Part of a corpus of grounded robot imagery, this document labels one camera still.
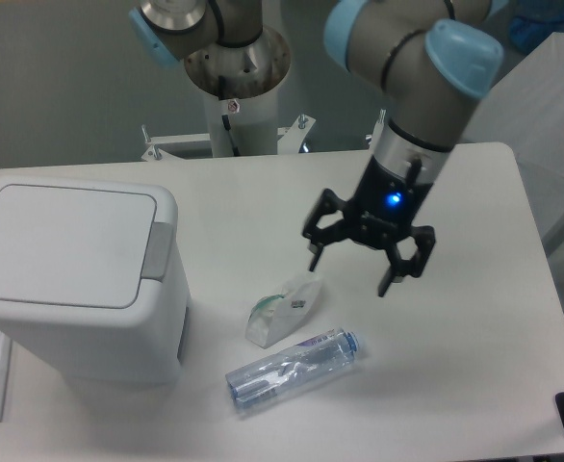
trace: bolt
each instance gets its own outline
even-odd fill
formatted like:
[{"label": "bolt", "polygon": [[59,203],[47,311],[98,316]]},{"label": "bolt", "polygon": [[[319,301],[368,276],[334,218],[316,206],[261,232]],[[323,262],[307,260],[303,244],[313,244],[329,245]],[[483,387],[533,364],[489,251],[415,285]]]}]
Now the bolt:
[{"label": "bolt", "polygon": [[305,126],[308,123],[308,117],[306,114],[302,114],[299,116],[299,129],[304,130]]},{"label": "bolt", "polygon": [[145,127],[145,125],[142,125],[141,131],[143,132],[143,139],[145,140],[145,144],[149,145],[151,143],[151,138],[149,138],[149,134],[147,133],[147,127]]}]

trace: clear plastic bottle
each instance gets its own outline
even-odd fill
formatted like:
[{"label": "clear plastic bottle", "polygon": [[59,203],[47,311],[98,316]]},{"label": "clear plastic bottle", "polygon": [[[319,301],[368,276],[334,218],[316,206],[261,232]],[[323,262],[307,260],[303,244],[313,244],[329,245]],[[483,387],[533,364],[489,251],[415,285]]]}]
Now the clear plastic bottle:
[{"label": "clear plastic bottle", "polygon": [[349,366],[359,343],[334,329],[226,375],[235,406],[245,410],[304,383]]}]

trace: table surface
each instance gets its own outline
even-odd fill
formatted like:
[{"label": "table surface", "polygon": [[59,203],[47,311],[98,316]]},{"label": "table surface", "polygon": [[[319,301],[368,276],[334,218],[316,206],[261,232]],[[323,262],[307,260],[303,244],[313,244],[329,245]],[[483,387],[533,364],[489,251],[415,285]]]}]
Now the table surface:
[{"label": "table surface", "polygon": [[[459,461],[564,452],[564,317],[512,152],[458,146],[416,220],[438,243],[421,279],[376,286],[383,252],[344,242],[318,267],[319,307],[263,351],[249,306],[311,258],[320,191],[352,194],[363,151],[39,167],[3,173],[159,184],[179,205],[193,304],[183,372],[147,387],[64,378],[14,349],[0,460]],[[366,345],[354,370],[238,416],[224,374],[334,327]]]}]

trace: blue led light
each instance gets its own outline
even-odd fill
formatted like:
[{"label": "blue led light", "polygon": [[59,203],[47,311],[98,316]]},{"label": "blue led light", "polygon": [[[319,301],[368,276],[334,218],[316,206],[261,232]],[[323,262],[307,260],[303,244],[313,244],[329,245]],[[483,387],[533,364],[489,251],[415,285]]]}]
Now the blue led light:
[{"label": "blue led light", "polygon": [[385,203],[388,207],[396,208],[399,204],[401,204],[401,193],[400,192],[392,192],[387,194],[385,197]]}]

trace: plastic water bottle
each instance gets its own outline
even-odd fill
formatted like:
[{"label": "plastic water bottle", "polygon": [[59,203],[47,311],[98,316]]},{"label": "plastic water bottle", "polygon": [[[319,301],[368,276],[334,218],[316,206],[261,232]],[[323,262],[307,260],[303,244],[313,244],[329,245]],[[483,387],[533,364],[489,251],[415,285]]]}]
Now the plastic water bottle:
[{"label": "plastic water bottle", "polygon": [[564,32],[564,0],[518,0],[509,37],[520,51],[530,53],[552,32]]},{"label": "plastic water bottle", "polygon": [[334,329],[226,375],[235,406],[244,410],[349,366],[359,343]]}]

